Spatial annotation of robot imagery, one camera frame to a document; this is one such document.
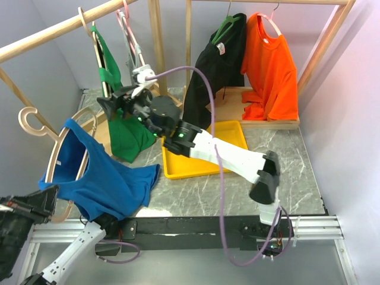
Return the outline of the yellow plastic tray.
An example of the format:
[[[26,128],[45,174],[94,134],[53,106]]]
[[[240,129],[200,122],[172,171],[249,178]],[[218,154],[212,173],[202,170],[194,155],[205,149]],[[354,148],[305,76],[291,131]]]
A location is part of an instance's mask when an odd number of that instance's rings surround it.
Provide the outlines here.
[[[217,138],[227,143],[231,143],[246,150],[248,149],[239,121],[216,122],[215,135]],[[219,173],[219,167],[214,163],[171,153],[164,147],[163,141],[164,139],[161,140],[163,168],[164,175],[168,179],[185,179]]]

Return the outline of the left wooden clothes rack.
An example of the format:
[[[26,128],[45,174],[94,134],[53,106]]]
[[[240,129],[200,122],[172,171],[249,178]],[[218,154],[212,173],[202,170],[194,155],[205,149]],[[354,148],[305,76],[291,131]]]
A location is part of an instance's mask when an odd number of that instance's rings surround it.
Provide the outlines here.
[[[62,35],[65,35],[75,29],[86,26],[87,23],[92,23],[97,19],[104,17],[116,10],[133,3],[132,1],[108,1],[95,8],[92,8],[86,12],[81,9],[78,10],[78,15],[69,18],[63,22],[48,27],[35,34],[27,36],[21,40],[18,40],[12,44],[1,48],[1,62],[5,62],[9,59],[27,52],[33,48],[36,48],[44,43],[47,43],[53,39],[56,39]],[[165,60],[163,51],[163,35],[162,35],[162,21],[160,13],[159,1],[148,1],[148,9],[150,15],[151,31],[154,40],[154,50],[157,58],[157,70],[163,72],[165,70]],[[42,124],[42,130],[48,130],[52,134],[52,138],[58,138],[59,134],[48,123],[48,121],[37,111],[34,104],[27,98],[27,96],[18,88],[8,74],[1,70],[1,80],[8,86],[8,88],[20,99],[25,107],[31,109],[34,112],[35,117]]]

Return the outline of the beige hanger with green top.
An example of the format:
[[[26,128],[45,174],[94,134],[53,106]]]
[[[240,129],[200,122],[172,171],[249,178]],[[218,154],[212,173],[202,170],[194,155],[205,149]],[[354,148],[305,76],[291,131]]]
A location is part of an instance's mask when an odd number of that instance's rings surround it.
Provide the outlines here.
[[[106,70],[105,69],[106,64],[105,64],[105,59],[103,56],[102,45],[99,42],[99,38],[97,37],[96,32],[87,26],[87,23],[84,19],[84,11],[81,7],[78,7],[78,16],[80,18],[81,24],[83,25],[86,33],[88,34],[88,36],[91,38],[91,41],[93,42],[94,51],[95,51],[96,60],[97,60],[97,65],[98,65],[98,72],[99,72],[99,76],[100,76],[100,82],[102,84],[103,97],[109,97],[111,87],[102,77],[103,71]]]

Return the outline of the black t-shirt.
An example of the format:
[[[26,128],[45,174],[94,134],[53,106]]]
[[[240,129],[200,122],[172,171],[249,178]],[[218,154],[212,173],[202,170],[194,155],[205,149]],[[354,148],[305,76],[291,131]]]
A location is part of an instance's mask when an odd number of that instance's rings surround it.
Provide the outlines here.
[[[212,44],[214,32],[205,49],[200,53],[195,67],[198,68],[210,83],[213,94],[224,87],[243,87],[244,76],[240,73],[246,47],[247,16],[238,13],[241,19],[234,23],[229,31],[233,33],[227,43]],[[201,129],[211,124],[211,112],[207,109],[210,103],[207,88],[203,79],[194,72],[185,96],[182,119]]]

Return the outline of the pink plastic hanger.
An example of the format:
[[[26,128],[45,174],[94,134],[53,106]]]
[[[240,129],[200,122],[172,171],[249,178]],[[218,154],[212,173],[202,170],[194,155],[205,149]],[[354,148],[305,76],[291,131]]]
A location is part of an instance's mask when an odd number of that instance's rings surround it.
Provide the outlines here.
[[[118,19],[119,26],[122,30],[122,34],[125,41],[125,46],[127,49],[127,66],[131,70],[135,70],[141,66],[145,65],[145,60],[143,58],[142,50],[138,44],[132,29],[129,25],[129,9],[126,0],[123,0],[124,11],[118,9],[116,11],[116,16]]]

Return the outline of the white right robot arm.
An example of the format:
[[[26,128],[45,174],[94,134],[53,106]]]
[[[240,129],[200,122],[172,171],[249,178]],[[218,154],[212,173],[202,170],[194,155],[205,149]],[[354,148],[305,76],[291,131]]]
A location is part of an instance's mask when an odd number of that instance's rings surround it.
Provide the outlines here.
[[[261,232],[274,236],[281,229],[279,221],[280,163],[273,151],[259,153],[214,138],[209,132],[180,118],[181,110],[169,96],[153,96],[150,90],[122,87],[109,97],[97,98],[108,119],[118,112],[133,116],[152,134],[164,139],[171,153],[200,159],[245,178],[252,184],[249,196],[259,205]]]

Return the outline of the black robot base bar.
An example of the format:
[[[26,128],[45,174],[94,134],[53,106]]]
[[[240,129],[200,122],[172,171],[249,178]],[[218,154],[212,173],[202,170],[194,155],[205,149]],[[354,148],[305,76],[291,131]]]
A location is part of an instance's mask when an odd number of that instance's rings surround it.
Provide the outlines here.
[[[263,242],[270,230],[258,216],[227,216],[224,226],[228,248],[243,251],[255,251],[257,240]],[[223,247],[219,218],[212,216],[126,218],[112,238],[133,243],[143,251]]]

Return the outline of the blue tank top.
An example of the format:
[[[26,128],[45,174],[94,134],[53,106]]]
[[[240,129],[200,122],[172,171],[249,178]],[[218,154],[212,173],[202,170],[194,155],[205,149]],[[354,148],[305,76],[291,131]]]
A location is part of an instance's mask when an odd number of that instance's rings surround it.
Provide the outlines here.
[[[73,119],[67,119],[64,126],[69,133],[52,182],[59,186],[59,199],[73,201],[89,221],[104,213],[123,220],[149,205],[159,164],[130,168],[112,159]]]

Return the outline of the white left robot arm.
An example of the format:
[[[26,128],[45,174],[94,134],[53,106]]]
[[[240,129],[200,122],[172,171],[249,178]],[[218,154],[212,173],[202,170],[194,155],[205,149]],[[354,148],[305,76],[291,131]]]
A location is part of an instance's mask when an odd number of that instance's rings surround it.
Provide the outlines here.
[[[25,196],[1,198],[1,280],[12,276],[12,270],[29,236],[32,226],[53,220],[59,186]],[[63,284],[80,257],[95,248],[103,238],[117,235],[116,217],[103,213],[87,222],[77,238],[41,273],[26,278],[23,284]]]

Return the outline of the right wooden clothes rack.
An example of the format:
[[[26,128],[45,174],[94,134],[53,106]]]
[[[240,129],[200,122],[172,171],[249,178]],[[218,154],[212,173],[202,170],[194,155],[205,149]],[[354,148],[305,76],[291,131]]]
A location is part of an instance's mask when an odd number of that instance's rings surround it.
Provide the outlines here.
[[[327,28],[321,34],[320,39],[317,41],[316,48],[311,55],[308,63],[300,76],[298,87],[298,95],[302,96],[310,79],[321,63],[328,48],[333,42],[339,29],[345,22],[348,14],[353,8],[354,1],[280,1],[284,4],[299,4],[299,5],[335,5],[337,8],[332,18],[328,22]],[[238,113],[243,108],[241,102],[241,94],[249,91],[247,87],[228,87],[226,89],[227,99],[226,102],[218,102],[216,109],[222,111],[216,116],[217,121],[231,121],[239,120],[241,125],[245,128],[264,128],[264,129],[296,129],[300,125],[300,120],[292,121],[244,121],[241,119],[242,115]]]

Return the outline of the grey tank top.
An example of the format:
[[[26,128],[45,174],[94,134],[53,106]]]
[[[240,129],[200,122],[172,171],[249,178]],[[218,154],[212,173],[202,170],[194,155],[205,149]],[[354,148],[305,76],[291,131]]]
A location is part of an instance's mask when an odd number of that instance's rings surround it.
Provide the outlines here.
[[[127,60],[125,62],[129,69],[129,77],[131,83],[134,83],[132,71],[138,67],[143,66],[142,52],[139,44],[137,43],[134,34],[130,28],[122,27],[123,36],[125,39],[127,49]]]

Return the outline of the orange t-shirt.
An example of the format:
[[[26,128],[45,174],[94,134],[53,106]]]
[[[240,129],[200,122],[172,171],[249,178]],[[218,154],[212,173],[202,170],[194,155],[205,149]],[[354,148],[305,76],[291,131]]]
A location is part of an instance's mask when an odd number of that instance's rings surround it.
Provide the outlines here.
[[[245,121],[297,120],[297,69],[287,41],[271,24],[252,15],[246,24],[246,48],[240,73],[252,87],[242,93]]]

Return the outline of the green plastic hanger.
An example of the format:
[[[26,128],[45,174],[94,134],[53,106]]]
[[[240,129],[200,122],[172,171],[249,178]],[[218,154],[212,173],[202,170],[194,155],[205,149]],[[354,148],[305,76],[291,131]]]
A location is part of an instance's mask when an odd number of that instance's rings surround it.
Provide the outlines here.
[[[230,7],[231,7],[232,1],[229,2],[229,7],[227,11],[227,16],[218,28],[215,36],[211,40],[212,44],[217,45],[219,43],[227,43],[233,36],[233,33],[229,32],[233,26],[234,23],[239,21],[241,19],[241,15],[232,16],[229,15]]]

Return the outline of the green tank top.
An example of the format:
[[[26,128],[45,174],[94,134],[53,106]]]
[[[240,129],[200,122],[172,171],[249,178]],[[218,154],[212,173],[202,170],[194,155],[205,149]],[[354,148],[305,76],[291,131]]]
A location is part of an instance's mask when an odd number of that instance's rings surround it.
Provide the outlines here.
[[[106,70],[103,71],[102,77],[110,85],[111,95],[113,91],[117,91],[122,87],[121,73],[96,26],[93,25],[91,29],[96,32],[99,42],[102,45],[106,64]],[[117,118],[107,123],[112,155],[129,163],[132,163],[140,152],[148,149],[156,142],[155,136],[133,116],[126,119]]]

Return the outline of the pink hanger with orange shirt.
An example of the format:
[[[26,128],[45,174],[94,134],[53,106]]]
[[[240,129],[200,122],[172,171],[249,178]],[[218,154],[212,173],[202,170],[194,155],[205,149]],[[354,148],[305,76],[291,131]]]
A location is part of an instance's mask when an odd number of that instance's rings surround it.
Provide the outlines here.
[[[277,10],[277,8],[280,6],[280,4],[281,4],[281,0],[278,0],[278,1],[277,1],[277,5],[276,5],[276,7],[273,9],[272,14],[271,14],[270,17],[267,16],[267,15],[265,15],[265,14],[263,14],[263,13],[258,13],[258,16],[259,16],[259,17],[264,18],[265,20],[267,20],[267,21],[271,24],[271,26],[273,27],[274,31],[276,32],[276,34],[277,34],[278,36],[281,36],[282,33],[281,33],[280,29],[278,28],[278,26],[276,25],[276,23],[273,21],[273,16],[274,16],[274,13],[275,13],[275,11]]]

